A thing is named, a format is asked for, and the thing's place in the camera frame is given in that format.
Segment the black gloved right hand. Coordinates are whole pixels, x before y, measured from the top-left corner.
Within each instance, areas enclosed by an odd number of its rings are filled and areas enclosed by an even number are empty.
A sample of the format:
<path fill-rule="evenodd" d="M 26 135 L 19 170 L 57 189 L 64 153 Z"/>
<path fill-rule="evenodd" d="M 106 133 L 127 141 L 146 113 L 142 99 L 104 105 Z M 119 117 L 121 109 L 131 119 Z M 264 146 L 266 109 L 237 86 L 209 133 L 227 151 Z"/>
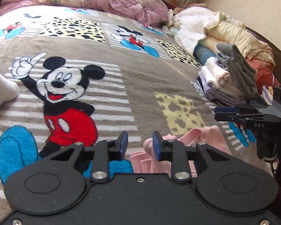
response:
<path fill-rule="evenodd" d="M 257 157 L 267 163 L 281 158 L 281 131 L 255 130 Z"/>

